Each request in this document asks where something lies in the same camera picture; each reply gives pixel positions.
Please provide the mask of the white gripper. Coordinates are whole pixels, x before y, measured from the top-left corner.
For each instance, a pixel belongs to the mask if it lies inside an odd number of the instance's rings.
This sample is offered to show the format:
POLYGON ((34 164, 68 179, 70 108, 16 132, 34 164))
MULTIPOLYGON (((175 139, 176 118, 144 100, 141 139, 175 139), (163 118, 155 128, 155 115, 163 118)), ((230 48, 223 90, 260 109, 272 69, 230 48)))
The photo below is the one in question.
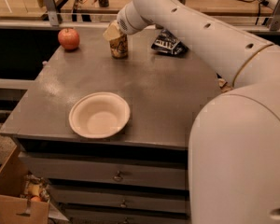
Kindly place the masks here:
POLYGON ((126 35, 133 35, 144 30, 151 24, 146 12, 147 8, 143 4, 131 1, 119 11, 117 20, 109 23, 103 33, 104 39, 117 39, 121 36, 121 31, 126 35))

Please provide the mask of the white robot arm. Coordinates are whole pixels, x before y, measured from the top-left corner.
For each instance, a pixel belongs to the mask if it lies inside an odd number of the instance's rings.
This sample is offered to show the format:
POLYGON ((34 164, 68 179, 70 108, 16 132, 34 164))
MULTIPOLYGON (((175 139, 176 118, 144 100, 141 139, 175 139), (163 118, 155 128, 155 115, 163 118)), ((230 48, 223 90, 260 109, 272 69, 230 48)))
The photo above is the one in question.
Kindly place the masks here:
POLYGON ((117 21, 169 30, 232 85, 191 128, 192 224, 280 224, 280 47, 178 0, 132 0, 117 21))

